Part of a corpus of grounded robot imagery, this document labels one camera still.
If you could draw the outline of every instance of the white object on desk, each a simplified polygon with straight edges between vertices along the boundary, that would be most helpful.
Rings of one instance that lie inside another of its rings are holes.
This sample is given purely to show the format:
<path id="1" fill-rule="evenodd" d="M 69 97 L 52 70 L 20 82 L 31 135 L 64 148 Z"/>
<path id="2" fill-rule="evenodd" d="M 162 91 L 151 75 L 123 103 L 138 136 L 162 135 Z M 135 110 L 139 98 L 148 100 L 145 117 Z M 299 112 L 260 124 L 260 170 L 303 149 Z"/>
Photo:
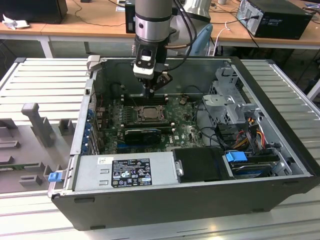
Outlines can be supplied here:
<path id="1" fill-rule="evenodd" d="M 30 25 L 25 20 L 13 20 L 6 17 L 4 14 L 2 16 L 3 16 L 2 23 L 9 29 L 16 30 L 16 29 L 30 27 Z"/>

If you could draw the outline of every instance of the warning label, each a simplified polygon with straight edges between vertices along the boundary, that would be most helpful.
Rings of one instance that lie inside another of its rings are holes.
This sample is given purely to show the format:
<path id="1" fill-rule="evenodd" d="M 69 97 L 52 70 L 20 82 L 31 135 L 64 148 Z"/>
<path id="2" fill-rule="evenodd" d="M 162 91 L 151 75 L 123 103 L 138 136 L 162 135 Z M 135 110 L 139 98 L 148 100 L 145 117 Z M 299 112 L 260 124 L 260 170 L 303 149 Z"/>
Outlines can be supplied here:
<path id="1" fill-rule="evenodd" d="M 128 159 L 112 161 L 114 188 L 152 185 L 150 159 Z"/>

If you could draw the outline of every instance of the black computer tower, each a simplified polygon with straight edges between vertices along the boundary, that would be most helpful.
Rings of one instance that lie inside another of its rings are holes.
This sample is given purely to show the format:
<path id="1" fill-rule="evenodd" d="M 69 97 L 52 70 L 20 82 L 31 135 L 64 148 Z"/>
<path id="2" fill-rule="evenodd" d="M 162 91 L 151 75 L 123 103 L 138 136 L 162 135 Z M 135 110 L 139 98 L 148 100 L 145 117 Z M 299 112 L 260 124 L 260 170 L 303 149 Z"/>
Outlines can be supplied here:
<path id="1" fill-rule="evenodd" d="M 66 0 L 0 0 L 0 20 L 5 15 L 29 23 L 60 24 L 67 11 Z"/>
<path id="2" fill-rule="evenodd" d="M 242 0 L 236 15 L 249 19 L 240 22 L 256 38 L 294 40 L 300 39 L 312 17 L 286 0 Z"/>

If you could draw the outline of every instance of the white cable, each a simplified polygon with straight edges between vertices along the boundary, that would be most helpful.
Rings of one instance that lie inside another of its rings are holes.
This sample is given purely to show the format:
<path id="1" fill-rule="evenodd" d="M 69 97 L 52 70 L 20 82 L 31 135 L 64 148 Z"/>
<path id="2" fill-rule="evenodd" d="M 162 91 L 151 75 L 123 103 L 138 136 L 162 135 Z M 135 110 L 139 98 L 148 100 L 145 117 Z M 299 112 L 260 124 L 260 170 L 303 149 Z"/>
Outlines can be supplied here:
<path id="1" fill-rule="evenodd" d="M 244 17 L 244 18 L 241 18 L 241 19 L 238 19 L 238 20 L 236 20 L 236 21 L 231 21 L 230 23 L 236 23 L 236 22 L 239 22 L 239 21 L 242 21 L 242 20 L 247 20 L 248 18 L 246 18 L 246 17 Z M 214 44 L 214 50 L 213 50 L 213 57 L 216 55 L 216 49 L 217 49 L 217 43 L 218 43 L 218 38 L 219 38 L 219 36 L 220 36 L 220 34 L 224 31 L 224 30 L 229 30 L 229 31 L 231 31 L 231 29 L 229 28 L 229 27 L 227 27 L 227 24 L 228 24 L 229 22 L 228 21 L 226 21 L 225 23 L 224 23 L 224 29 L 221 29 L 221 31 L 218 33 L 218 35 L 216 36 L 216 40 L 215 40 L 215 44 Z"/>
<path id="2" fill-rule="evenodd" d="M 220 36 L 220 34 L 224 31 L 224 30 L 231 30 L 230 28 L 224 28 L 224 29 L 221 29 L 221 31 L 218 33 L 218 36 L 216 36 L 216 40 L 215 40 L 215 44 L 214 44 L 214 50 L 213 50 L 213 55 L 212 56 L 215 56 L 216 55 L 216 49 L 217 49 L 217 42 L 218 42 L 218 38 Z"/>

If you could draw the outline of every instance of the desk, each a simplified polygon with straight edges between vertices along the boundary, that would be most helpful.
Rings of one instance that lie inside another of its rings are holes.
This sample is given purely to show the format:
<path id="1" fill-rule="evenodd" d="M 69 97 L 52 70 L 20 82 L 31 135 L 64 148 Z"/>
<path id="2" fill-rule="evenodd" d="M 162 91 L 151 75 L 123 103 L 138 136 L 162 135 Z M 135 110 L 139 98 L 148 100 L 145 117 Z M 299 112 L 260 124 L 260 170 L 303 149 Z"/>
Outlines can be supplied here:
<path id="1" fill-rule="evenodd" d="M 80 0 L 66 0 L 68 12 L 61 24 L 31 23 L 30 28 L 11 30 L 0 25 L 0 39 L 36 40 L 41 43 L 46 58 L 53 58 L 54 51 L 51 41 L 75 41 L 87 42 L 112 42 L 133 43 L 134 34 L 126 33 L 125 13 L 116 12 L 116 6 L 107 0 L 93 0 L 91 3 L 81 3 Z M 290 0 L 299 7 L 304 6 L 304 1 Z M 234 21 L 235 17 L 226 11 L 236 11 L 236 0 L 227 0 L 222 6 L 217 3 L 217 8 L 211 7 L 211 22 L 224 23 Z M 75 16 L 77 12 L 87 24 Z M 220 46 L 256 47 L 248 32 L 239 22 L 228 25 L 231 31 L 223 31 L 219 37 Z M 224 28 L 223 24 L 214 24 L 212 38 L 215 40 L 219 31 Z M 310 22 L 300 40 L 255 38 L 262 48 L 287 48 L 287 49 L 319 49 L 320 25 Z"/>

